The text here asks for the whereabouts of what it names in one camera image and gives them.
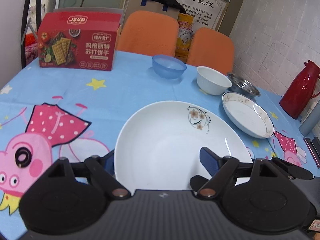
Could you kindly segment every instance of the plate rim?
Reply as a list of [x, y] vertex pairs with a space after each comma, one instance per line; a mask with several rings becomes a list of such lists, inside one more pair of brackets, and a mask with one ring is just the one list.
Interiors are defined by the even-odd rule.
[[[192, 105], [192, 106], [194, 106], [194, 107], [198, 107], [198, 108], [200, 108], [200, 109], [202, 109], [202, 110], [205, 110], [205, 111], [209, 112], [210, 114], [215, 115], [217, 118], [219, 118], [220, 120], [222, 120], [228, 127], [230, 127], [230, 129], [231, 129], [231, 130], [235, 133], [235, 135], [239, 138], [239, 140], [242, 142], [244, 148], [245, 148], [246, 151], [248, 152], [247, 147], [245, 146], [245, 144], [244, 144], [244, 142], [242, 141], [242, 139], [240, 138], [240, 136], [236, 133], [236, 131], [235, 131], [226, 121], [224, 121], [221, 117], [219, 117], [219, 116], [216, 115], [215, 113], [207, 110], [206, 108], [204, 108], [204, 107], [202, 107], [202, 106], [198, 106], [198, 105], [193, 104], [193, 103], [188, 103], [188, 102], [185, 102], [185, 101], [177, 101], [177, 100], [164, 100], [164, 101], [158, 101], [158, 102], [154, 102], [154, 103], [148, 104], [148, 105], [140, 108], [140, 109], [137, 110], [136, 112], [134, 112], [134, 113], [128, 118], [128, 120], [127, 120], [127, 121], [124, 123], [124, 125], [122, 126], [122, 128], [121, 128], [121, 130], [120, 130], [120, 132], [119, 132], [119, 135], [118, 135], [118, 137], [117, 137], [117, 141], [116, 141], [116, 145], [115, 145], [115, 150], [114, 150], [114, 155], [115, 155], [115, 157], [116, 157], [116, 152], [117, 152], [117, 148], [118, 148], [118, 144], [119, 144], [119, 138], [120, 138], [120, 136], [121, 136], [124, 128], [127, 126], [127, 123], [128, 123], [136, 114], [138, 114], [140, 111], [143, 111], [145, 108], [147, 108], [147, 107], [149, 107], [149, 106], [151, 106], [151, 105], [157, 105], [157, 104], [161, 104], [161, 103], [172, 103], [172, 102], [174, 102], [174, 103], [184, 103], [184, 104], [186, 104], [186, 105]], [[249, 155], [250, 161], [251, 161], [251, 162], [249, 162], [249, 163], [252, 163], [252, 159], [251, 159], [251, 156], [250, 156], [249, 152], [248, 152], [248, 155]], [[116, 177], [116, 179], [117, 179], [117, 177], [118, 177], [117, 173], [118, 173], [118, 172], [117, 172], [117, 168], [116, 168], [116, 167], [117, 167], [116, 163], [117, 163], [116, 158], [114, 158], [114, 170], [115, 170], [115, 177]]]
[[[233, 91], [227, 91], [227, 92], [223, 93], [223, 95], [222, 95], [222, 104], [225, 106], [226, 109], [228, 109], [228, 108], [227, 108], [227, 106], [226, 106], [223, 98], [224, 98], [224, 96], [225, 96], [226, 94], [230, 94], [230, 93], [231, 93], [231, 94], [241, 95], [241, 96], [245, 97], [246, 99], [252, 101], [252, 102], [253, 102], [254, 104], [256, 104], [257, 106], [259, 106], [259, 107], [263, 110], [263, 112], [266, 113], [267, 117], [268, 117], [269, 120], [271, 121], [272, 126], [273, 126], [273, 133], [272, 133], [270, 136], [259, 135], [259, 134], [256, 134], [255, 132], [253, 132], [251, 129], [249, 129], [249, 128], [246, 127], [245, 125], [243, 125], [243, 124], [241, 124], [241, 125], [242, 125], [243, 127], [245, 127], [247, 130], [249, 130], [250, 132], [252, 132], [253, 134], [259, 136], [260, 138], [265, 138], [265, 139], [271, 138], [271, 137], [275, 134], [275, 125], [273, 124], [273, 121], [271, 120], [271, 118], [270, 118], [270, 116], [267, 114], [267, 112], [266, 112], [260, 105], [258, 105], [256, 102], [254, 102], [252, 99], [244, 96], [243, 94], [240, 94], [240, 93], [237, 93], [237, 92], [233, 92]], [[234, 115], [229, 111], [229, 109], [228, 109], [228, 112], [229, 112], [229, 114], [230, 114], [235, 120], [237, 120], [237, 119], [234, 117]]]

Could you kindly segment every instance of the cracker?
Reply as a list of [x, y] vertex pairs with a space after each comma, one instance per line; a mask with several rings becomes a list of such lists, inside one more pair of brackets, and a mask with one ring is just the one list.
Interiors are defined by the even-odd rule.
[[54, 57], [56, 58], [56, 62], [58, 65], [61, 65], [62, 63], [66, 62], [66, 57], [64, 56], [63, 48], [61, 43], [57, 42], [56, 44], [52, 45], [52, 51], [54, 54]]
[[66, 56], [67, 56], [69, 52], [70, 44], [71, 44], [71, 39], [61, 38], [60, 40], [65, 41], [67, 43], [67, 49], [66, 49]]
[[61, 44], [63, 49], [64, 57], [67, 58], [67, 43], [65, 41], [57, 41], [56, 44]]

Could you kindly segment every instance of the white bowl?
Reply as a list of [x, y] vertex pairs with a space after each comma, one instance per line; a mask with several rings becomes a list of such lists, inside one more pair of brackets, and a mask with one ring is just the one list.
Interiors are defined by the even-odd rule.
[[211, 178], [200, 162], [204, 146], [220, 157], [231, 155], [252, 163], [235, 131], [208, 110], [179, 101], [145, 106], [129, 118], [118, 136], [116, 179], [132, 194], [136, 189], [191, 189], [191, 177]]
[[275, 133], [268, 114], [244, 95], [226, 92], [222, 96], [222, 105], [230, 120], [246, 134], [265, 139]]
[[227, 76], [209, 67], [197, 67], [198, 86], [210, 95], [221, 95], [227, 88], [232, 87], [232, 82]]

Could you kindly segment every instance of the red cloth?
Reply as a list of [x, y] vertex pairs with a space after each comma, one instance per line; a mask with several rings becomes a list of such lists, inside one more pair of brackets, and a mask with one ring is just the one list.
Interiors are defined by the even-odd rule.
[[38, 57], [38, 45], [37, 43], [26, 46], [26, 65]]
[[33, 36], [32, 33], [26, 34], [25, 41], [26, 41], [25, 46], [29, 46], [34, 43], [37, 43], [36, 38]]

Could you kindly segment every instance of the blue tablecloth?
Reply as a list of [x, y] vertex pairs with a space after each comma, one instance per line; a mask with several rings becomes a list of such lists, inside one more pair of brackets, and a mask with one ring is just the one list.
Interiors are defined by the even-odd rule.
[[[19, 199], [52, 162], [59, 156], [83, 161], [92, 152], [105, 155], [115, 147], [126, 120], [157, 101], [186, 101], [206, 108], [236, 131], [252, 158], [278, 156], [318, 175], [298, 121], [282, 110], [279, 96], [260, 89], [257, 104], [269, 114], [277, 133], [269, 140], [256, 139], [230, 121], [221, 95], [199, 89], [195, 67], [188, 66], [181, 79], [166, 80], [151, 66], [151, 57], [125, 52], [116, 53], [111, 72], [40, 68], [35, 60], [1, 90], [0, 189], [6, 193], [0, 191], [0, 232], [7, 239], [25, 232]], [[32, 167], [17, 168], [14, 155], [21, 147], [32, 151]]]

